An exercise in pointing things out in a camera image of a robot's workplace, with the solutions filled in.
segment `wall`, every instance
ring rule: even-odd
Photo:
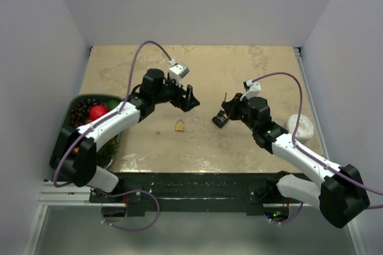
[[[93,44],[302,46],[328,0],[65,0]]]
[[[63,0],[0,0],[0,254],[20,254],[87,49]]]
[[[383,190],[383,1],[330,0],[303,47],[303,64],[332,160]],[[372,204],[383,198],[370,195]],[[383,211],[358,217],[368,254],[382,254]]]

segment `padlock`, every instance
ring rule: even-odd
[[[177,122],[175,123],[175,131],[184,131],[185,130],[185,126],[184,126],[184,122],[182,121],[182,119],[179,119],[177,120]]]

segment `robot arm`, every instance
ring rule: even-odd
[[[222,128],[228,120],[240,120],[252,131],[253,138],[259,147],[290,162],[311,180],[302,180],[281,172],[277,174],[276,180],[271,181],[273,186],[265,186],[262,190],[258,190],[260,198],[282,196],[300,200],[320,209],[322,215],[338,228],[344,227],[369,206],[370,202],[365,190],[328,170],[331,166],[347,177],[363,183],[355,167],[340,166],[319,156],[299,142],[294,144],[292,135],[272,121],[267,100],[257,96],[260,92],[259,83],[246,81],[244,86],[246,92],[237,93],[229,102],[223,101],[221,111],[213,117],[212,121]],[[303,154],[296,145],[322,161],[326,167]]]
[[[122,102],[103,117],[78,129],[64,126],[57,139],[50,166],[56,169],[69,146],[84,134],[78,144],[78,152],[72,152],[64,161],[60,176],[78,187],[88,185],[115,194],[124,191],[120,190],[123,186],[121,179],[96,165],[97,151],[118,133],[148,117],[157,104],[170,102],[184,112],[200,104],[193,95],[193,87],[188,85],[184,90],[181,84],[181,79],[189,72],[188,67],[175,62],[171,62],[171,65],[167,77],[159,69],[149,69],[127,102]]]

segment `metal frame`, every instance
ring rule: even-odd
[[[312,100],[311,91],[307,82],[307,77],[305,70],[303,68],[302,58],[300,57],[300,51],[298,48],[294,48],[294,52],[297,59],[297,64],[303,78],[303,83],[305,85],[309,104],[314,116],[315,127],[317,128],[318,137],[320,139],[320,145],[323,150],[323,156],[329,158],[326,145],[324,142],[323,133],[321,130],[320,122],[318,119],[317,111],[315,109],[314,102]],[[52,183],[45,182],[40,193],[38,200],[38,206],[35,212],[35,216],[32,222],[32,226],[29,232],[29,237],[23,252],[23,255],[33,255],[37,247],[39,235],[44,223],[45,215],[49,206],[103,206],[103,207],[123,207],[123,203],[90,203],[89,196],[91,194],[90,187],[78,188],[72,184],[65,186],[60,189],[56,189]],[[266,204],[265,207],[277,207],[279,205],[275,204]],[[354,219],[348,224],[348,230],[351,235],[352,243],[354,245],[355,253],[357,255],[365,255],[366,247],[364,246],[363,240],[361,238],[361,232],[357,224],[357,220]]]

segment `gray wall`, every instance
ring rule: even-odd
[[[63,0],[0,0],[0,254],[23,250],[86,51]]]
[[[383,190],[383,1],[330,0],[303,64],[331,158]],[[371,195],[373,204],[383,198]],[[383,211],[358,217],[369,255],[382,254]]]
[[[93,44],[301,46],[329,0],[65,0]]]

